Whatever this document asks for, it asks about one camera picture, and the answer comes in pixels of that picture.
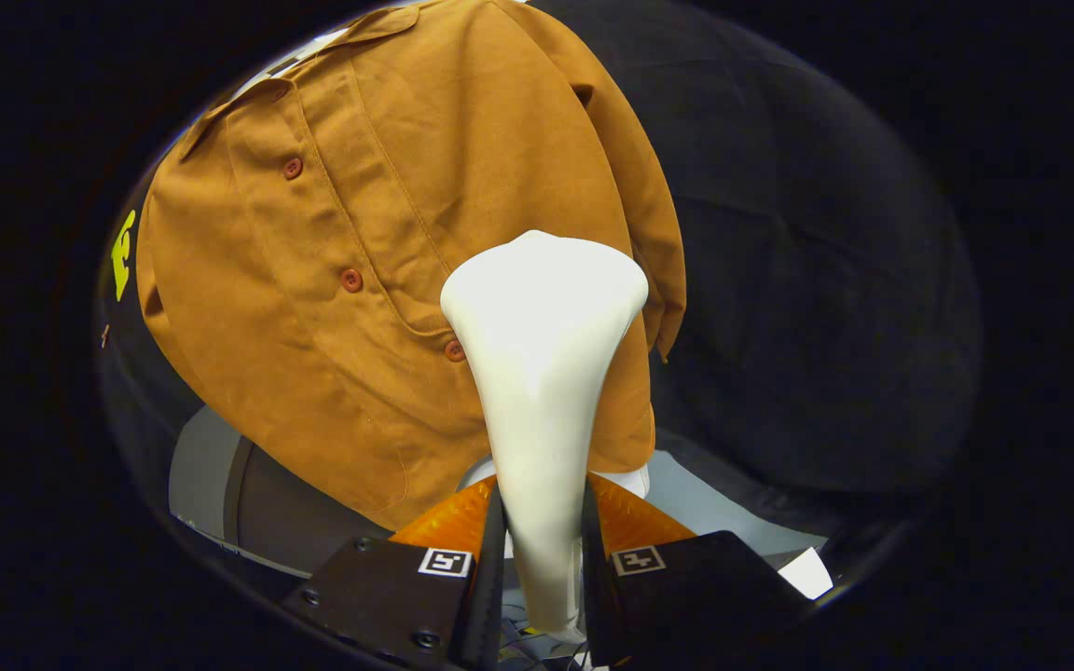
screw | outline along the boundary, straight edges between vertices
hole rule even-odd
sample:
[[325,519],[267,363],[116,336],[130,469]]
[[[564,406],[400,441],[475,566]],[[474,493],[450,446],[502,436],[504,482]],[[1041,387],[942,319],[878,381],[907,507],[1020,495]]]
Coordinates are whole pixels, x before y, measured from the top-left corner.
[[413,633],[413,642],[418,646],[423,646],[423,648],[434,650],[438,646],[438,644],[440,644],[441,638],[436,636],[434,632],[425,632],[425,630],[421,630],[421,632]]

shirt sleeve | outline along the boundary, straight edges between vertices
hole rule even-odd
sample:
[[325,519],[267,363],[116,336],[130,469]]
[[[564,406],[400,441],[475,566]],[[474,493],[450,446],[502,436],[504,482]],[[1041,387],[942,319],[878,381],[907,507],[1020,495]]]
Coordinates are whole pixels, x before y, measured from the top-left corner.
[[666,361],[686,311],[686,266],[673,200],[653,146],[619,86],[568,27],[516,0],[491,2],[549,56],[583,102],[621,195],[633,257],[649,279],[643,309],[648,347],[656,347]]

orange shirt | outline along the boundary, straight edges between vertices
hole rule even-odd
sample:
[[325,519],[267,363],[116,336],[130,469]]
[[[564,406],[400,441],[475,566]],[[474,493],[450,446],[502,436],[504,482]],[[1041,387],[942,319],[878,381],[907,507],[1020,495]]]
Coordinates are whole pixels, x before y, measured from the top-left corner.
[[668,354],[686,303],[673,203],[608,73],[514,0],[373,12],[209,111],[155,174],[137,289],[209,407],[395,530],[489,454],[438,297],[453,268],[525,230],[618,248],[648,276],[589,460],[639,468],[648,352]]

button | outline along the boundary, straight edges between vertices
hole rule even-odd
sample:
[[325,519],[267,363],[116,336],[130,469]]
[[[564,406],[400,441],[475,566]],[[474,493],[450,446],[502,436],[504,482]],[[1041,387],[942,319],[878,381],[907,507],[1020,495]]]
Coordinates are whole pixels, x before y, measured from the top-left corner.
[[462,344],[459,340],[451,340],[447,342],[447,359],[450,361],[463,361],[466,358],[466,352],[462,350]]
[[350,293],[358,292],[359,289],[363,289],[363,276],[353,267],[346,268],[343,272],[343,288]]
[[293,159],[285,164],[285,177],[294,179],[301,174],[301,159]]

black bracket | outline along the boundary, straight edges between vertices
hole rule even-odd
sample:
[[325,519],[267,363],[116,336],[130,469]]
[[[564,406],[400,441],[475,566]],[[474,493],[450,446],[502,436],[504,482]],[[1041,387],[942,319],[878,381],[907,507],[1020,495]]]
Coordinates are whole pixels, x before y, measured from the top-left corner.
[[473,553],[358,539],[287,596],[286,608],[401,668],[490,671],[498,654],[504,583],[504,507],[491,494]]
[[730,531],[605,555],[590,483],[583,599],[592,662],[618,671],[719,668],[815,608]]

